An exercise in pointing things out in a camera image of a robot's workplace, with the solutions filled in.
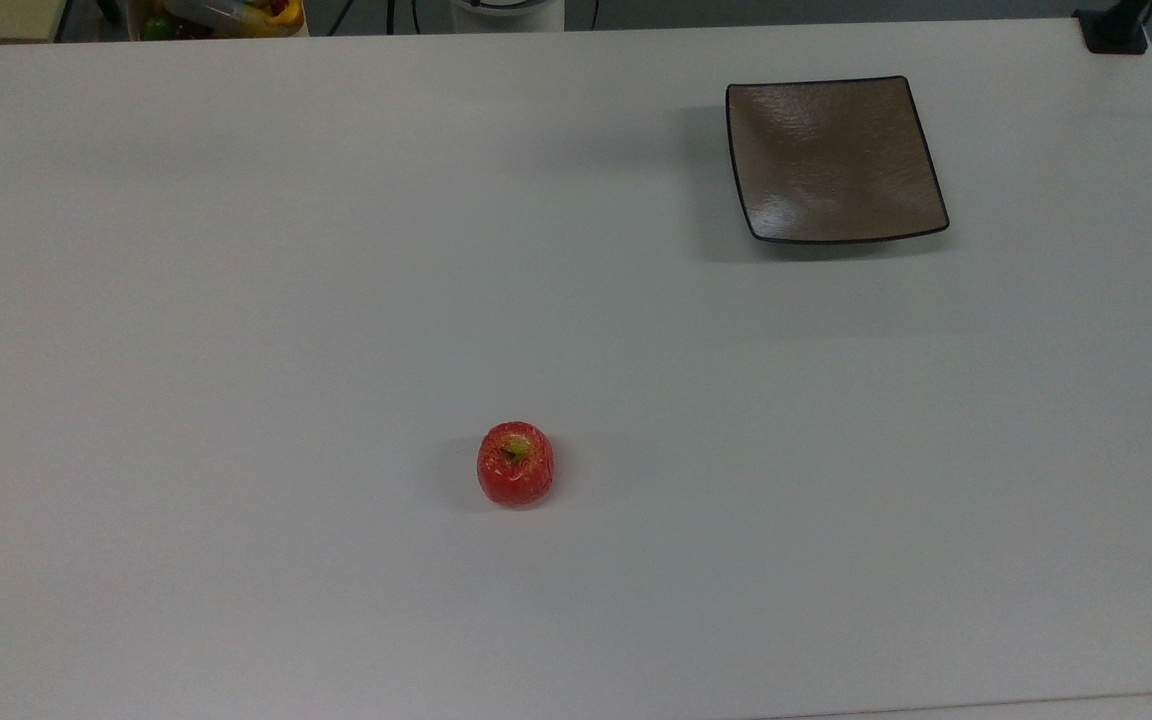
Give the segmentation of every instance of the square plate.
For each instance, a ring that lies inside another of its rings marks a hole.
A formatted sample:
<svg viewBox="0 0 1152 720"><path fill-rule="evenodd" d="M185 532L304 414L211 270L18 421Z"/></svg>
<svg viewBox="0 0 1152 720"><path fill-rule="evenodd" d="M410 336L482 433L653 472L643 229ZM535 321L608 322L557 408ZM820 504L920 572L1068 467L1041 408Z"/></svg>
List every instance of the square plate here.
<svg viewBox="0 0 1152 720"><path fill-rule="evenodd" d="M950 227L904 77L729 85L727 141L759 240L877 242Z"/></svg>

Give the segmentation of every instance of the table surface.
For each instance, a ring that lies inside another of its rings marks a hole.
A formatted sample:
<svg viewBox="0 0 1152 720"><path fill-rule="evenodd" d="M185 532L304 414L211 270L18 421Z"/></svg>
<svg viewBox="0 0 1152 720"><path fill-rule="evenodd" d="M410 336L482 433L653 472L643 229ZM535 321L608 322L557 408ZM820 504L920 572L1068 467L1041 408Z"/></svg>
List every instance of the table surface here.
<svg viewBox="0 0 1152 720"><path fill-rule="evenodd" d="M723 88L952 227L768 247ZM533 420L558 485L473 477ZM0 717L1152 692L1152 51L1073 20L0 50Z"/></svg>

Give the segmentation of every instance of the red apple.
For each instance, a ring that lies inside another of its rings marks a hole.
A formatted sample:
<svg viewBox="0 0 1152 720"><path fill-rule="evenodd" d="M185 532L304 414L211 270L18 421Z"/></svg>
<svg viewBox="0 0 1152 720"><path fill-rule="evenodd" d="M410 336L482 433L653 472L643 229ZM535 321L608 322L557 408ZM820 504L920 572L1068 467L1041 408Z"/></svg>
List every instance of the red apple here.
<svg viewBox="0 0 1152 720"><path fill-rule="evenodd" d="M479 446L479 484L492 502L525 507L554 483L554 448L535 425L513 420L488 431Z"/></svg>

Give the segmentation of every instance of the cable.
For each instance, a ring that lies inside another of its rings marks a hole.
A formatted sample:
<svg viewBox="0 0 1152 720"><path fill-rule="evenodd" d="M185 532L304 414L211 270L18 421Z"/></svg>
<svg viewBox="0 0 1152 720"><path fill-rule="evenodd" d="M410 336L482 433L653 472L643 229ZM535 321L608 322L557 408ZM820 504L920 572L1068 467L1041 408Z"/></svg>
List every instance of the cable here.
<svg viewBox="0 0 1152 720"><path fill-rule="evenodd" d="M65 8L60 9L60 22L56 23L56 37L52 38L52 41L61 41L65 38L65 24L69 22L69 8L74 5L74 0L65 0Z"/></svg>
<svg viewBox="0 0 1152 720"><path fill-rule="evenodd" d="M385 35L394 33L394 3L396 0L389 0L388 5L385 5ZM335 31L340 29L340 20L343 20L349 13L349 8L353 8L353 0L344 0L344 8L340 8L340 14L338 15L338 22L332 23L332 29L328 31L328 36L335 35Z"/></svg>
<svg viewBox="0 0 1152 720"><path fill-rule="evenodd" d="M96 0L96 6L99 6L106 22L115 25L123 22L123 13L118 8L118 3L114 0Z"/></svg>

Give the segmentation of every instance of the green fruit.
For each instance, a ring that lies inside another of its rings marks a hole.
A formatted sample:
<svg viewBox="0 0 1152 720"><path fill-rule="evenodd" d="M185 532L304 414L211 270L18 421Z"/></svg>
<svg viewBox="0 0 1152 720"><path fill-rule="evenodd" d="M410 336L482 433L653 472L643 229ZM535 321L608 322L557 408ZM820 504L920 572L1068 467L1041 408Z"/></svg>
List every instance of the green fruit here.
<svg viewBox="0 0 1152 720"><path fill-rule="evenodd" d="M145 29L141 31L142 40L172 40L175 37L175 28L167 18L147 18Z"/></svg>

